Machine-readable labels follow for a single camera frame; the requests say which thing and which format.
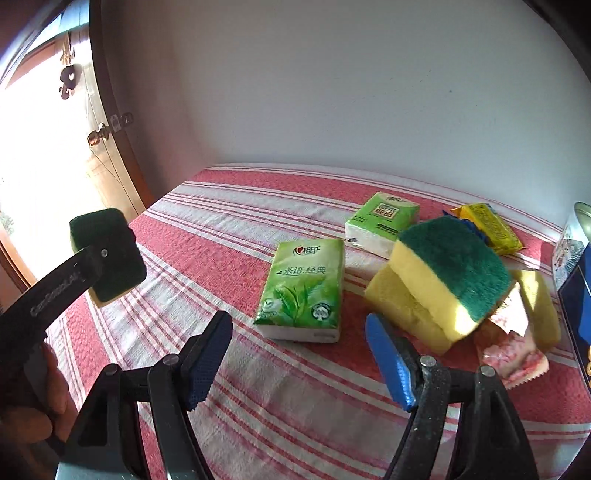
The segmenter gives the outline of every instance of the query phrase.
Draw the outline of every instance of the blue gripper pad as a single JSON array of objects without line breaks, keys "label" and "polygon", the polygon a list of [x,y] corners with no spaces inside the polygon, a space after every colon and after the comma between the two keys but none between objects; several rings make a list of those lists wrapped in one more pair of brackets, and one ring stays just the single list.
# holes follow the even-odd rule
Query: blue gripper pad
[{"label": "blue gripper pad", "polygon": [[186,410],[207,398],[209,389],[232,340],[232,317],[217,312],[200,335],[181,367]]},{"label": "blue gripper pad", "polygon": [[417,351],[375,313],[370,313],[365,321],[365,338],[392,400],[404,411],[411,411],[417,404],[414,390],[420,376]]}]

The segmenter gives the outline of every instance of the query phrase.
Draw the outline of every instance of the white wall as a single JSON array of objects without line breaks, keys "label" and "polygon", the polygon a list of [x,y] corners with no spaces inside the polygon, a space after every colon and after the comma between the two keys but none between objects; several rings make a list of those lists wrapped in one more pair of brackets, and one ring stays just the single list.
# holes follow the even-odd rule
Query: white wall
[{"label": "white wall", "polygon": [[559,224],[591,202],[591,84],[521,0],[105,3],[156,194],[215,159],[395,173]]}]

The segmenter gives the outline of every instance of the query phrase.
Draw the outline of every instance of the tablecloth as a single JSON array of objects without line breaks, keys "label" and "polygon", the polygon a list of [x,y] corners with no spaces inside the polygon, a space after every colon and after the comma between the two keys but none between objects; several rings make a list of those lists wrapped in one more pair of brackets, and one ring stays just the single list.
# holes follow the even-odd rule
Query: tablecloth
[{"label": "tablecloth", "polygon": [[[380,479],[408,414],[388,395],[365,342],[363,289],[384,260],[347,246],[342,335],[337,344],[264,339],[253,328],[269,264],[281,241],[342,238],[344,222],[377,191],[421,205],[420,219],[482,199],[391,175],[285,164],[203,170],[131,223],[148,270],[123,298],[97,309],[78,299],[48,331],[80,407],[100,370],[151,365],[200,333],[218,309],[234,336],[207,400],[190,414],[212,472],[223,480]],[[489,202],[525,245],[505,258],[551,284],[560,228]],[[559,310],[553,290],[556,308]],[[419,351],[426,351],[417,343]],[[591,429],[591,400],[566,332],[550,370],[510,391],[542,478],[557,478]],[[442,361],[474,370],[463,340]],[[148,463],[164,479],[148,405],[139,406]],[[444,478],[459,409],[450,406],[432,478]]]}]

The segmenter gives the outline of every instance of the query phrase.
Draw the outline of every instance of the tin can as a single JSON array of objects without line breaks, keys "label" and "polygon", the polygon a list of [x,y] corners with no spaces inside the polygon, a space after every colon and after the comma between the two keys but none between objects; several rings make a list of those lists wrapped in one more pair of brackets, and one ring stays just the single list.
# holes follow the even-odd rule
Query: tin can
[{"label": "tin can", "polygon": [[591,237],[591,206],[574,204],[560,240],[552,254],[552,273],[556,290],[560,289],[583,255]]}]

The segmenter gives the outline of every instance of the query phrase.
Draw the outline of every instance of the brand logo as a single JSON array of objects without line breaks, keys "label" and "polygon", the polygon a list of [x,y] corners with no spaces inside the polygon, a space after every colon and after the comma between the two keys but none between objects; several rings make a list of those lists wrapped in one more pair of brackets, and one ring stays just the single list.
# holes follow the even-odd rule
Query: brand logo
[{"label": "brand logo", "polygon": [[294,255],[314,255],[320,247],[304,247],[299,246],[294,248]]},{"label": "brand logo", "polygon": [[37,315],[39,315],[52,301],[56,299],[56,297],[63,293],[70,285],[72,285],[79,278],[79,273],[74,272],[63,282],[61,282],[56,288],[51,290],[47,295],[45,295],[42,301],[40,301],[37,305],[31,308],[31,317],[36,317]]}]

